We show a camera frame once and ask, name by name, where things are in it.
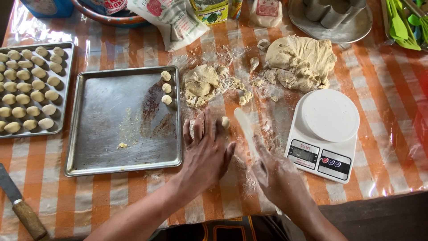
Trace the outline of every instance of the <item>white kitchen scale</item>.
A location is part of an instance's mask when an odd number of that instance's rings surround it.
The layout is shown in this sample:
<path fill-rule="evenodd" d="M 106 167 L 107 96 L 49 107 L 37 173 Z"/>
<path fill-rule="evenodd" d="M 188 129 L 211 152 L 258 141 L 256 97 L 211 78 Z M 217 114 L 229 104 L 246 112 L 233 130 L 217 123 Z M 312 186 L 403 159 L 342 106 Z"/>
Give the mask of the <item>white kitchen scale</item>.
<path fill-rule="evenodd" d="M 284 156 L 298 169 L 348 183 L 360 115 L 336 90 L 315 90 L 297 102 Z"/>

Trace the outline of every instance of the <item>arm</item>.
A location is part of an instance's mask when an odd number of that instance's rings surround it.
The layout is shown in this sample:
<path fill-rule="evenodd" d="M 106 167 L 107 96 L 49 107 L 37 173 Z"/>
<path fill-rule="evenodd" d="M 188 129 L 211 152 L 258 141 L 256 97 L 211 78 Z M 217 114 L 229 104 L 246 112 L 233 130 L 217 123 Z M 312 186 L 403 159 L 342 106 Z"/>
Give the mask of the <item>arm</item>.
<path fill-rule="evenodd" d="M 190 136 L 190 121 L 184 123 L 186 153 L 183 168 L 165 185 L 111 217 L 85 241 L 143 241 L 178 209 L 215 185 L 227 171 L 236 143 L 224 146 L 221 124 L 212 127 L 210 109 L 201 113 Z"/>
<path fill-rule="evenodd" d="M 281 209 L 310 240 L 346 241 L 343 234 L 319 211 L 294 163 L 271 154 L 258 136 L 253 140 L 260 159 L 252 169 L 266 197 Z"/>

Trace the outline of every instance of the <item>plastic container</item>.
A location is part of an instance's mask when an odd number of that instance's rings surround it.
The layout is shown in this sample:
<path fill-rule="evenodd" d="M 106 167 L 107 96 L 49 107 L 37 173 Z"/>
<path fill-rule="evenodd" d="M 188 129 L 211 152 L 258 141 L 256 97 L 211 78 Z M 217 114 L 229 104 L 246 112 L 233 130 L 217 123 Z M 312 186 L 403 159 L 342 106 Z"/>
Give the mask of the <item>plastic container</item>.
<path fill-rule="evenodd" d="M 69 18 L 74 10 L 70 0 L 21 0 L 36 18 Z"/>

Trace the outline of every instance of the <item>baking tray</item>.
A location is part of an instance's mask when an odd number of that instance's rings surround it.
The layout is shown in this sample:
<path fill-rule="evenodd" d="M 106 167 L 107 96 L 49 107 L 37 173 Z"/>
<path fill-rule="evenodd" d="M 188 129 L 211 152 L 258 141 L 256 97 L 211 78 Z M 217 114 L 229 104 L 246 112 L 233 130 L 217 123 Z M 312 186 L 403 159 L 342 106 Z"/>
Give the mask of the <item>baking tray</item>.
<path fill-rule="evenodd" d="M 43 46 L 49 51 L 49 54 L 46 57 L 42 57 L 42 56 L 36 54 L 36 48 L 39 46 Z M 53 49 L 55 47 L 60 47 L 60 48 L 64 49 L 64 51 L 65 51 L 65 54 L 62 57 L 63 62 L 61 63 L 63 70 L 58 74 L 49 69 L 49 63 L 51 63 L 51 60 L 49 58 L 50 58 L 51 54 L 53 54 Z M 46 61 L 46 63 L 44 65 L 38 66 L 38 67 L 40 67 L 46 71 L 46 76 L 44 78 L 40 79 L 43 82 L 45 82 L 46 85 L 45 85 L 44 89 L 42 89 L 40 91 L 45 93 L 48 90 L 56 90 L 58 92 L 58 94 L 60 95 L 60 97 L 55 101 L 50 101 L 48 99 L 45 99 L 42 102 L 36 102 L 36 101 L 33 101 L 31 99 L 30 103 L 28 103 L 26 105 L 22 105 L 22 104 L 19 104 L 18 102 L 16 102 L 15 104 L 9 106 L 9 105 L 7 105 L 1 101 L 1 98 L 3 98 L 3 96 L 10 93 L 10 92 L 4 90 L 4 91 L 0 92 L 0 107 L 10 107 L 10 108 L 22 107 L 24 109 L 27 109 L 27 107 L 30 107 L 30 106 L 37 106 L 40 110 L 42 110 L 43 106 L 48 105 L 48 104 L 53 104 L 54 106 L 56 106 L 57 110 L 51 116 L 47 116 L 41 111 L 40 115 L 35 116 L 35 117 L 30 116 L 28 114 L 25 115 L 23 118 L 15 118 L 12 115 L 9 117 L 0 117 L 0 121 L 5 121 L 7 123 L 16 121 L 19 124 L 21 124 L 21 129 L 16 133 L 10 134 L 10 133 L 7 133 L 6 131 L 0 132 L 0 139 L 2 139 L 2 138 L 18 138 L 18 137 L 27 137 L 27 136 L 38 136 L 38 135 L 52 135 L 52 134 L 56 134 L 56 133 L 60 132 L 62 130 L 62 126 L 64 124 L 65 106 L 67 104 L 67 94 L 68 94 L 68 88 L 70 85 L 69 83 L 70 83 L 70 78 L 71 78 L 71 69 L 73 66 L 74 43 L 73 42 L 59 42 L 59 43 L 47 43 L 47 44 L 34 44 L 34 45 L 24 45 L 24 46 L 16 46 L 16 47 L 6 47 L 6 48 L 0 48 L 0 53 L 7 54 L 10 50 L 16 50 L 16 51 L 21 53 L 21 51 L 23 51 L 24 49 L 28 49 L 28 50 L 32 51 L 33 55 L 39 56 L 40 58 L 42 58 L 43 60 Z M 37 65 L 34 64 L 34 66 L 32 68 L 28 69 L 28 71 L 31 72 L 31 70 L 33 68 L 36 68 L 36 67 L 37 67 Z M 25 68 L 19 68 L 16 70 L 16 72 L 18 72 L 19 70 L 23 70 L 23 69 L 25 69 Z M 46 81 L 49 78 L 49 76 L 58 77 L 61 80 L 61 83 L 55 87 L 48 85 L 46 83 Z M 21 82 L 31 84 L 36 79 L 39 79 L 39 78 L 31 75 L 29 80 L 23 81 L 23 80 L 20 80 L 19 78 L 16 78 L 16 80 L 14 80 L 13 82 L 15 82 L 17 84 L 21 83 Z M 3 83 L 10 82 L 10 81 L 11 81 L 10 79 L 7 79 L 5 77 L 3 80 Z M 14 94 L 15 96 L 19 95 L 19 94 L 26 94 L 26 95 L 30 96 L 31 92 L 33 92 L 33 91 L 34 90 L 31 90 L 28 93 L 22 93 L 20 90 L 17 90 L 16 92 L 13 92 L 12 94 Z M 33 120 L 39 121 L 39 120 L 44 119 L 44 118 L 51 118 L 53 120 L 54 125 L 52 128 L 45 130 L 45 129 L 42 129 L 41 127 L 37 126 L 35 129 L 29 131 L 22 126 L 22 124 L 26 120 L 33 119 Z"/>
<path fill-rule="evenodd" d="M 161 102 L 161 72 L 173 102 Z M 182 161 L 178 68 L 83 72 L 77 77 L 67 177 L 178 166 Z M 127 144 L 125 148 L 118 145 Z"/>
<path fill-rule="evenodd" d="M 364 38 L 372 29 L 373 15 L 369 5 L 350 22 L 337 28 L 326 29 L 320 22 L 313 22 L 305 16 L 303 0 L 288 1 L 288 15 L 291 22 L 314 39 L 330 39 L 332 43 L 352 43 Z"/>

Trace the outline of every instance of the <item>flour bag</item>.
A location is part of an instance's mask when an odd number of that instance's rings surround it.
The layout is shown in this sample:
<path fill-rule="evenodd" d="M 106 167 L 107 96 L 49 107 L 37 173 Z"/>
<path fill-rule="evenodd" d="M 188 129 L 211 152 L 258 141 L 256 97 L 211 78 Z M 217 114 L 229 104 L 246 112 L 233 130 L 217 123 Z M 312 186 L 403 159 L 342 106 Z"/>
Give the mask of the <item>flour bag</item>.
<path fill-rule="evenodd" d="M 168 52 L 193 43 L 209 30 L 196 18 L 189 0 L 128 0 L 128 9 L 159 29 Z"/>
<path fill-rule="evenodd" d="M 278 0 L 254 0 L 250 26 L 276 27 L 282 21 L 282 3 Z"/>

